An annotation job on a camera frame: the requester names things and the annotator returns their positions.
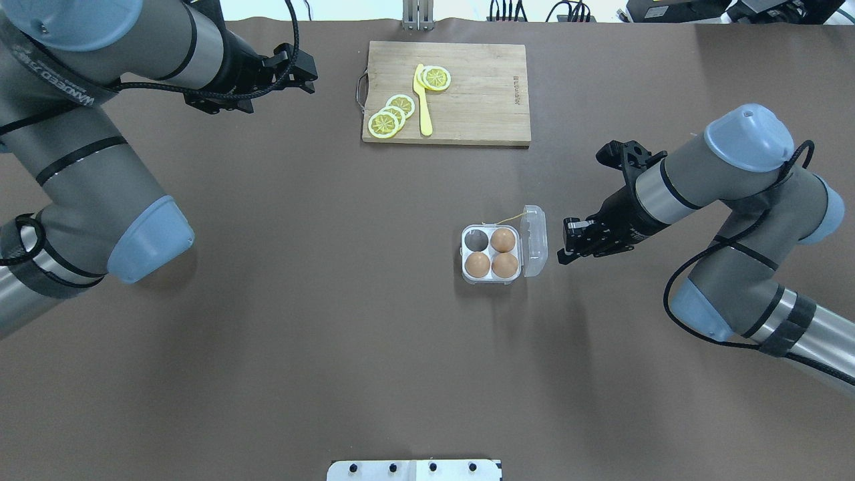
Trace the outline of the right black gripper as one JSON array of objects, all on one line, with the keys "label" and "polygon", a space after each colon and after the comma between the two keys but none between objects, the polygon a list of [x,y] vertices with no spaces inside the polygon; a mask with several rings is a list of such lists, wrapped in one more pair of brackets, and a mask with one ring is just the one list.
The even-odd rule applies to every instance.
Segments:
[{"label": "right black gripper", "polygon": [[560,265],[569,265],[574,260],[592,255],[600,258],[625,253],[650,237],[649,216],[644,210],[639,210],[628,188],[608,197],[601,209],[587,220],[566,217],[562,228],[567,243],[558,251]]}]

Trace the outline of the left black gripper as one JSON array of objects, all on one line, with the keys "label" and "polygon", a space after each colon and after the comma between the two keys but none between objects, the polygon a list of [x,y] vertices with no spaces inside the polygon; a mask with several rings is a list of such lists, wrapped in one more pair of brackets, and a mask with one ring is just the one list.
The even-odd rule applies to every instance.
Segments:
[{"label": "left black gripper", "polygon": [[281,90],[299,89],[314,94],[318,80],[317,64],[309,53],[290,43],[281,43],[269,57],[257,53],[244,39],[227,29],[222,30],[222,65],[216,75],[216,92],[252,94],[263,91],[274,82]]}]

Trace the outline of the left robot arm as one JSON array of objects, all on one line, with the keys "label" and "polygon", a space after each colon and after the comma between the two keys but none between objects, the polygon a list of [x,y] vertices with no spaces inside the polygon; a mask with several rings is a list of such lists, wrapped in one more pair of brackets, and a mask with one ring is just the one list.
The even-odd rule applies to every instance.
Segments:
[{"label": "left robot arm", "polygon": [[51,203],[2,225],[2,336],[104,277],[136,283],[195,234],[104,112],[120,92],[178,92],[207,114],[251,113],[286,88],[314,91],[294,40],[257,53],[218,1],[3,1],[2,152]]}]

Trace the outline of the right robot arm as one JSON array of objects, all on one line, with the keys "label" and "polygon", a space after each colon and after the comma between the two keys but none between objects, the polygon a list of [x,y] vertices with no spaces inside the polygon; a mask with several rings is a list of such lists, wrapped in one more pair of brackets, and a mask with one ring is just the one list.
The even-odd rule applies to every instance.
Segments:
[{"label": "right robot arm", "polygon": [[596,161],[624,185],[586,219],[564,219],[558,261],[629,252],[722,203],[730,213],[708,247],[666,283],[668,317],[699,340],[782,359],[852,395],[853,322],[775,280],[794,247],[820,243],[845,217],[842,197],[808,168],[814,150],[760,104],[736,107],[674,152],[612,140]]}]

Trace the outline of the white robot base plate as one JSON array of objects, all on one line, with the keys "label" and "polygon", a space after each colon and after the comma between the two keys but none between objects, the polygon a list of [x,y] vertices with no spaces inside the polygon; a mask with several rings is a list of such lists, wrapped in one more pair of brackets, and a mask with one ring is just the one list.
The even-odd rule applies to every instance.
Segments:
[{"label": "white robot base plate", "polygon": [[327,480],[503,480],[500,460],[340,460]]}]

